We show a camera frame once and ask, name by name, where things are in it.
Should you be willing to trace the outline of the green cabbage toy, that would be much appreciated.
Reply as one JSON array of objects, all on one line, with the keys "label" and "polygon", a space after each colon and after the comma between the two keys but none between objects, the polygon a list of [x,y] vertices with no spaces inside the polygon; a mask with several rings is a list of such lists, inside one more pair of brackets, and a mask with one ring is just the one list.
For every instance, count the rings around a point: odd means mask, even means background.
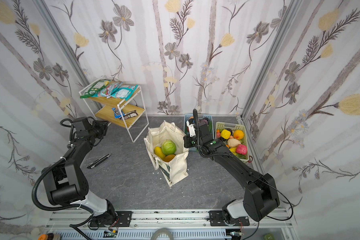
[{"label": "green cabbage toy", "polygon": [[165,140],[161,146],[162,152],[165,156],[175,154],[177,150],[176,144],[172,140]]}]

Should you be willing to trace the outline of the blue candy bar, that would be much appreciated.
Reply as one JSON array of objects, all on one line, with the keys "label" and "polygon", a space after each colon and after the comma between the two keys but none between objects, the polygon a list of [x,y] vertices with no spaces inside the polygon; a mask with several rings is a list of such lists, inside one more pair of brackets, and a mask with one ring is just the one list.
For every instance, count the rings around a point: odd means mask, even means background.
[{"label": "blue candy bar", "polygon": [[114,112],[115,119],[122,120],[123,118],[125,118],[126,114],[122,110],[119,110],[117,108],[112,108],[112,110]]}]

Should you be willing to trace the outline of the orange bell pepper toy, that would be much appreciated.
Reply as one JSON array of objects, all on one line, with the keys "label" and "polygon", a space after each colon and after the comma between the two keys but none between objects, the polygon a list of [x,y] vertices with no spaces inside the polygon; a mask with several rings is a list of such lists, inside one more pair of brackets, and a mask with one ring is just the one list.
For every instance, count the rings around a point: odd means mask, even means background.
[{"label": "orange bell pepper toy", "polygon": [[167,156],[164,157],[163,161],[166,162],[166,163],[169,163],[169,162],[172,161],[175,157],[176,157],[175,154],[167,155]]}]

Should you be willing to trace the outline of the cream canvas grocery bag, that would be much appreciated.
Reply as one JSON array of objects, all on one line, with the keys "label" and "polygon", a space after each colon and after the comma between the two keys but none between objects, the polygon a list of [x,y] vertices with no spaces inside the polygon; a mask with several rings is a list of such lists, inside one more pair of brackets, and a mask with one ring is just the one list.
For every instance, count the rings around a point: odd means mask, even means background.
[{"label": "cream canvas grocery bag", "polygon": [[185,133],[174,123],[164,121],[158,128],[149,128],[144,138],[155,170],[163,173],[170,187],[188,176],[189,149],[184,147],[184,136]]}]

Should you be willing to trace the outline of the yellow banana toy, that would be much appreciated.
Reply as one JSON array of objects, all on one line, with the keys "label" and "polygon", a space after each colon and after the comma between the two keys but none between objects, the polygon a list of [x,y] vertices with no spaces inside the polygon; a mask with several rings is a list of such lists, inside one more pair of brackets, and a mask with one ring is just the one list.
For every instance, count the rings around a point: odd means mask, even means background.
[{"label": "yellow banana toy", "polygon": [[154,148],[154,153],[156,156],[158,156],[161,160],[164,160],[166,155],[163,153],[162,148],[161,147],[155,147]]}]

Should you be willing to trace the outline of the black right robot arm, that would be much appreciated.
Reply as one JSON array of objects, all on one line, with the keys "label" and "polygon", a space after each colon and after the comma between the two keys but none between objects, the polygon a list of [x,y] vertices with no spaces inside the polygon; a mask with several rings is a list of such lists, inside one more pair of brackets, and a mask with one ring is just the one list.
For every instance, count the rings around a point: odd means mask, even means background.
[{"label": "black right robot arm", "polygon": [[184,136],[185,148],[196,148],[201,157],[211,159],[228,171],[244,189],[242,209],[244,216],[256,222],[269,217],[279,207],[279,195],[274,178],[262,175],[247,166],[225,145],[215,139],[207,124],[199,120],[198,111],[193,109],[193,119],[187,121],[189,133]]}]

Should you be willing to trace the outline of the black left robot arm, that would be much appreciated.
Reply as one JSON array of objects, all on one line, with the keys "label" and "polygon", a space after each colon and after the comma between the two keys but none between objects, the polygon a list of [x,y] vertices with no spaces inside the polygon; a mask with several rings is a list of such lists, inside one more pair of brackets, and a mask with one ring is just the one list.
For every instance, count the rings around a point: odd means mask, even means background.
[{"label": "black left robot arm", "polygon": [[49,212],[86,210],[90,213],[86,223],[91,228],[129,227],[132,212],[117,212],[110,201],[92,193],[81,169],[87,154],[106,136],[108,122],[81,117],[63,119],[60,125],[70,129],[68,150],[56,163],[42,170],[31,193],[34,205]]}]

